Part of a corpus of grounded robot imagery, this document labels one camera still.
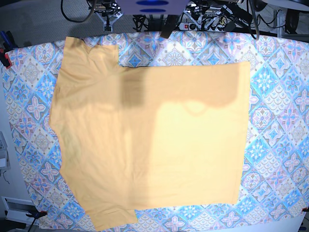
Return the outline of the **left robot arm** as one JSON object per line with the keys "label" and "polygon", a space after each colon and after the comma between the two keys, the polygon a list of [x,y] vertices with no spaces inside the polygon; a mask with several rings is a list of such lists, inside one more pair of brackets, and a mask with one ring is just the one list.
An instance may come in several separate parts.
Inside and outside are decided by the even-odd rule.
{"label": "left robot arm", "polygon": [[229,0],[191,0],[180,20],[179,29],[184,31],[223,31],[229,22],[232,11]]}

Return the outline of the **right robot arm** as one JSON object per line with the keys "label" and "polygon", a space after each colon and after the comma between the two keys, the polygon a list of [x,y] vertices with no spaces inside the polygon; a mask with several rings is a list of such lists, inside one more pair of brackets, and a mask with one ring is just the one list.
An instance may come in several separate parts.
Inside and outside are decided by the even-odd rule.
{"label": "right robot arm", "polygon": [[88,0],[89,10],[94,13],[103,23],[103,31],[113,32],[114,23],[123,16],[121,7],[115,0]]}

